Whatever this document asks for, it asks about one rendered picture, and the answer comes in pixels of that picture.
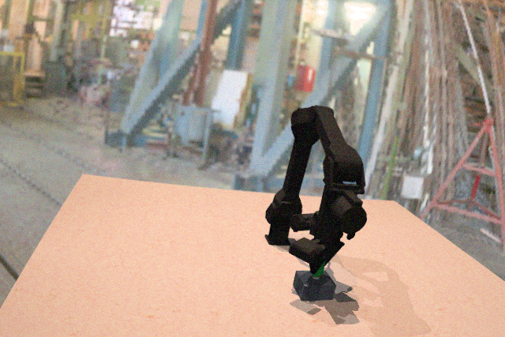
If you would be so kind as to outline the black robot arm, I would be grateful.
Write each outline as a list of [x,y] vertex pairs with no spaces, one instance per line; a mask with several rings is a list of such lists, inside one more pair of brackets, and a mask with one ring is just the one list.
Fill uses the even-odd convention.
[[265,234],[267,243],[290,245],[290,228],[293,232],[310,230],[309,234],[316,234],[316,217],[314,213],[302,214],[299,192],[311,148],[319,139],[325,153],[320,211],[331,215],[342,232],[354,234],[361,230],[367,222],[363,201],[357,197],[365,193],[364,165],[356,150],[346,143],[333,109],[317,105],[298,108],[292,113],[291,129],[295,140],[284,185],[266,210],[265,218],[271,224]]

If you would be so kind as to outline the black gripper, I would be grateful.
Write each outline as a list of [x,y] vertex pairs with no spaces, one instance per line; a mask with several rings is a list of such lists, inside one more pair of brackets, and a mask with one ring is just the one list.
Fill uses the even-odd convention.
[[345,243],[340,241],[344,231],[331,215],[319,210],[313,217],[316,217],[316,234],[311,234],[314,238],[301,238],[293,242],[289,253],[308,263],[310,273],[316,274],[322,263],[325,261],[325,265],[328,264]]

